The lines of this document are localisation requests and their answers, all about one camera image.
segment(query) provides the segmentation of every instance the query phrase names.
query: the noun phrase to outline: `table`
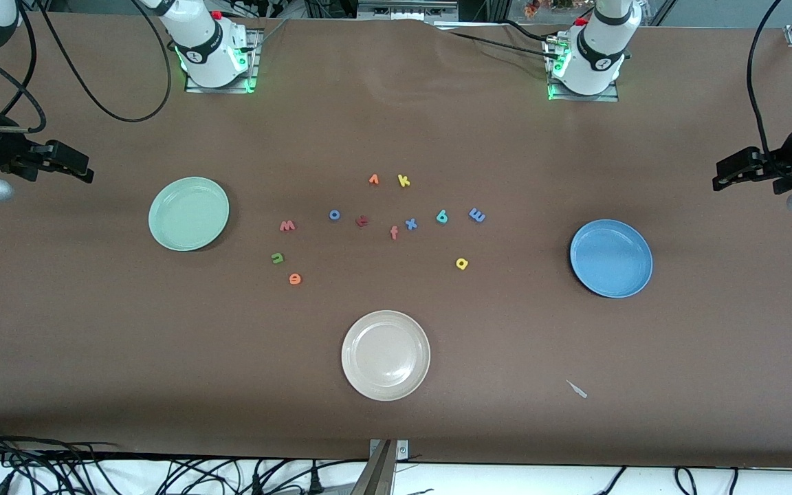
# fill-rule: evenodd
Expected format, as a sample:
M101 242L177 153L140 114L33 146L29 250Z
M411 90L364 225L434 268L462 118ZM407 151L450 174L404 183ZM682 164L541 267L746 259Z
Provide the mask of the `table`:
M0 432L138 452L362 457L394 437L430 461L792 465L792 214L766 184L710 185L717 160L758 144L751 32L641 29L619 103L586 104L547 100L533 56L419 22L290 21L255 94L174 91L124 124L35 24L38 139L97 175L13 179L0 203ZM153 109L163 62L142 19L54 24L101 101ZM19 75L24 36L0 50ZM792 131L779 31L755 67L777 145ZM0 104L11 93L0 80ZM35 122L24 100L13 115ZM210 247L170 252L147 212L189 175L219 182L232 217ZM391 241L409 217L419 228ZM653 250L628 300L569 267L571 236L600 217ZM415 317L433 350L421 388L391 404L340 370L350 324L382 308Z

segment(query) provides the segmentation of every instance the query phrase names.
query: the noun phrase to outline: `cable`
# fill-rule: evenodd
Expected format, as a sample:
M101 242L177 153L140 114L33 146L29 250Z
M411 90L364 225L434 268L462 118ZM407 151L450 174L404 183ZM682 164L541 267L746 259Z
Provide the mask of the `cable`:
M265 471L265 472L264 472L264 473L261 475L261 487L262 487L262 488L264 488L264 487L265 487L265 483L267 483L268 481L270 481L270 479L271 479L271 476L273 476L273 475L274 475L274 473L276 473L276 472L277 472L277 470L280 470L280 468L282 468L283 466L285 466L285 465L286 465L286 464L288 464L288 463L291 463L292 461L294 461L294 459L283 459L282 461L280 461L280 463L277 463L277 464L276 464L276 466L274 466L274 467L271 467L271 469L270 469L270 470L267 470L267 471Z
M680 481L680 471L686 471L686 476L689 476L689 485L692 487L692 493L687 492L683 483ZM699 495L699 491L695 488L695 478L692 477L692 473L689 472L688 467L674 467L674 483L676 483L680 492L683 492L683 495Z
M139 13L142 14L142 18L145 19L145 22L148 23L148 26L150 26L151 31L154 32L155 38L157 38L157 44L160 45L161 47L161 54L163 54L164 56L164 65L166 66L166 72L167 72L167 89L166 89L166 93L164 93L164 97L161 98L161 102L157 105L156 109L151 111L151 113L142 117L138 117L136 119L117 115L116 113L107 109L102 103L100 103L99 100L97 100L97 97L94 96L93 93L91 93L90 88L88 88L87 85L85 84L85 79L82 78L81 74L78 73L78 69L75 68L75 64L72 63L72 59L69 57L69 54L66 52L66 48L63 47L63 42L60 40L60 36L57 35L57 31L56 29L54 29L54 25L51 23L51 19L47 15L47 9L40 6L38 7L38 11L41 12L42 18L45 19L45 24L47 24L47 28L51 32L51 36L54 37L54 42L56 42L57 47L60 48L60 53L63 54L63 58L66 60L66 63L68 63L69 68L72 70L72 74L75 75L75 79L78 79L78 84L81 85L81 89L85 90L85 94L87 94L87 96L91 98L91 101L93 101L93 103L97 106L97 108L102 110L107 116L110 116L113 119L116 119L117 121L144 122L147 121L148 119L151 119L151 117L156 116L157 113L164 108L164 105L166 105L167 100L170 100L170 90L173 88L173 75L170 73L170 57L167 56L167 48L166 46L164 46L164 41L161 40L160 33L157 32L157 28L151 22L151 19L149 19L148 14L146 14L145 10L143 10L142 7L138 3L136 3L136 0L130 0L130 3L132 3L133 6L136 7L136 10L139 10Z
M288 21L288 20L289 20L289 19L283 19L282 21L280 21L280 24L278 24L278 25L277 25L277 26L276 26L276 27L275 27L275 28L274 28L274 29L271 31L271 34L268 34L267 36L265 36L264 38L262 38L262 39L261 39L261 43L259 43L258 45L256 45L256 46L255 46L255 49L257 50L257 49L258 49L258 48L259 48L261 45L264 45L264 44L265 44L265 42L267 42L267 40L269 40L269 39L271 38L271 36L274 36L274 33L275 33L275 32L277 32L277 30L278 30L278 29L280 29L280 28L282 28L284 25L286 25L286 21Z
M320 495L326 491L323 483L320 483L320 470L317 468L317 460L311 461L311 485L308 485L307 492L309 495Z
M17 442L30 442L32 444L42 444L65 448L66 451L56 451L42 453L37 450L25 451L18 447ZM115 494L120 492L113 485L106 472L102 470L98 459L94 453L94 445L104 444L104 442L63 442L55 439L40 439L35 437L19 435L0 435L0 455L3 467L13 469L13 474L25 477L30 482L30 489L33 495L37 494L37 489L41 489L44 495L57 495L60 493L68 495L95 495L97 489L92 482L91 474L87 469L87 464L94 464L100 475ZM82 458L83 454L90 455L90 461ZM50 489L32 476L32 469L44 469L54 476L57 482L56 489Z
M738 483L738 467L732 468L732 483L729 484L729 495L735 495L735 485Z
M3 78L8 79L8 82L13 84L14 87L16 87L18 91L20 91L20 93L26 97L26 100L29 100L29 102L32 104L32 107L35 109L35 113L38 114L38 125L31 126L31 128L26 129L25 134L34 134L41 131L41 129L44 129L45 126L47 126L47 117L45 117L45 111L41 109L41 104L39 104L38 100L36 100L36 98L32 96L31 93L29 93L29 90L26 89L25 85L20 84L20 82L17 81L14 76L10 75L5 69L1 67L0 75L3 76Z
M619 471L616 473L616 476L614 476L613 479L610 480L610 485L607 485L607 487L604 488L604 491L598 492L597 495L610 495L610 492L613 491L613 487L616 486L616 482L619 481L620 477L622 477L622 473L624 473L625 470L627 469L628 466L620 467Z
M237 5L237 0L229 0L228 3L230 3L230 6L232 6L232 9L234 9L234 10L240 9L245 14L249 14L249 15L253 16L254 18L257 18L259 16L259 14L253 12L252 10L249 10L245 6Z
M516 47L515 45L508 45L506 43L501 43L500 41L486 40L486 38L478 38L478 37L475 37L475 36L471 36L469 34L463 34L462 32L453 32L453 31L449 31L449 32L451 34L453 34L455 36L459 36L461 38L466 38L468 40L481 41L482 43L487 43L488 45L494 45L496 47L509 48L509 50L516 50L516 51L519 51L519 52L524 52L524 53L529 53L529 54L538 54L539 56L543 56L543 57L546 57L546 58L558 58L558 56L556 56L556 54L544 53L544 52L540 52L540 51L537 51L537 50L530 50L528 48Z
M511 25L513 28L518 29L518 31L521 32L521 34L524 34L525 36L527 36L528 38L531 38L532 40L545 41L547 36L551 36L550 34L547 34L545 36L540 36L538 34L534 34L533 32L530 32L530 31L526 30L525 28L523 28L522 25L518 24L518 22L515 22L514 20L500 19L500 20L497 21L497 24Z
M320 7L320 10L322 10L322 12L324 14L324 18L332 19L332 14L329 12L327 6L323 5L323 3L320 2L320 0L313 0L313 2L316 3L318 7Z
M283 490L286 490L287 488L298 488L299 495L305 495L305 489L302 488L301 485L286 485L283 488L278 488L274 492L268 492L268 495L271 495L272 493L282 492Z
M32 74L35 73L35 60L38 54L37 47L35 45L35 31L32 31L32 24L29 22L29 16L26 15L26 10L23 7L22 2L18 2L16 5L20 12L20 17L23 18L23 23L26 25L26 35L29 37L29 67L26 68L26 75L23 76L23 87L29 87L29 82L32 81ZM8 115L11 109L13 109L14 105L20 100L20 91L17 91L14 96L10 99L9 103L5 105L4 109L2 109L2 115Z
M317 467L317 469L318 469L318 470L321 470L321 469L323 469L323 468L327 468L327 467L329 467L329 466L337 466L338 464L346 464L346 463L365 463L365 461L368 461L368 459L344 459L343 461L332 461L332 463L323 464L322 466L318 466L318 467ZM267 493L266 493L266 495L271 495L271 493L277 493L277 492L279 492L279 491L280 491L280 489L283 489L283 487L284 487L284 486L291 485L291 484L292 484L292 482L294 482L296 479L299 479L299 478L300 478L300 477L302 477L302 476L307 476L307 475L311 474L311 470L312 470L312 468L311 468L310 470L305 470L305 471L302 471L302 472L301 472L301 473L299 473L298 475L295 475L295 476L293 476L293 477L290 477L288 480L286 480L286 481L284 481L284 482L280 483L280 485L278 485L276 488L274 488L274 489L271 489L271 491L270 491L270 492L267 492Z
M754 93L754 53L757 51L757 42L760 40L760 35L763 32L763 27L782 0L774 0L769 10L763 15L760 25L757 26L757 31L754 32L753 41L751 42L751 50L747 54L747 96L751 100L751 108L753 109L753 116L757 121L757 131L760 132L760 143L763 147L763 156L766 157L767 163L772 164L776 173L784 179L792 179L787 175L779 165L772 160L772 153L769 150L769 142L766 137L766 128L763 126L763 115L760 113L760 105L757 103L757 95Z
M191 492L192 488L195 488L195 486L203 485L204 483L209 483L209 482L219 482L220 485L222 486L222 495L226 495L226 486L228 486L228 488L230 488L232 490L232 492L237 492L237 489L235 489L228 482L227 479L225 479L222 476L218 476L217 474L215 474L217 470L222 469L223 467L227 466L228 464L236 463L236 462L237 462L236 459L229 459L228 461L224 461L224 463L219 464L218 466L214 467L211 470L208 470L208 471L207 470L202 470L203 471L203 476L198 477L198 479L196 479L194 483L191 483L191 485L185 486L185 488L182 489L182 495L187 495L189 492Z
M481 5L478 6L478 10L475 10L475 15L472 16L472 19L469 19L469 22L475 22L475 19L479 18L479 14L481 13L481 9L484 9L485 7L487 7L487 0L484 0L484 2L482 2ZM488 15L490 15L490 12L487 13L487 15L485 16L485 19L487 19Z

